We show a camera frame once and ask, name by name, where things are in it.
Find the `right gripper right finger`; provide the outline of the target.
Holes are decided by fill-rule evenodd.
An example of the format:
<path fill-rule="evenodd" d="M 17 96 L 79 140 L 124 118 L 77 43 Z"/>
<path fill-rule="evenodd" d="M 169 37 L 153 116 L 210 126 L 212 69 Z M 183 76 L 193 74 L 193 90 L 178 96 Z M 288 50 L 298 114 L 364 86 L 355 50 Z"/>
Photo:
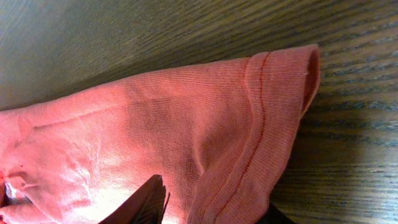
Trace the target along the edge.
<path fill-rule="evenodd" d="M 296 224 L 272 203 L 269 204 L 267 212 L 256 222 L 256 224 Z"/>

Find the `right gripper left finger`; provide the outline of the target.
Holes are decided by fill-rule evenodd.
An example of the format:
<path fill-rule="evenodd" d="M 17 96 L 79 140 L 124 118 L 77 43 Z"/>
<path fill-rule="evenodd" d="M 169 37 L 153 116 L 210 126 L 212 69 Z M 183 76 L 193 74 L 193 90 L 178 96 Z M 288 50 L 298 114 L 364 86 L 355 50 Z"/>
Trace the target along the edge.
<path fill-rule="evenodd" d="M 161 224 L 169 203 L 161 175 L 153 175 L 99 224 Z"/>

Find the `orange soccer t-shirt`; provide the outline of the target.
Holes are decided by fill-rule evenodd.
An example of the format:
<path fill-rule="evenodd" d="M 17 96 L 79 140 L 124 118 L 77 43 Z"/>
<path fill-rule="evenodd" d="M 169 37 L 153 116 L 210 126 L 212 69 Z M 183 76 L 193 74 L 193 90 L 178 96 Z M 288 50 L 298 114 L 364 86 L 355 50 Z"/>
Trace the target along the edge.
<path fill-rule="evenodd" d="M 6 223 L 97 223 L 158 174 L 166 223 L 256 223 L 319 86 L 308 45 L 123 78 L 1 113 Z"/>

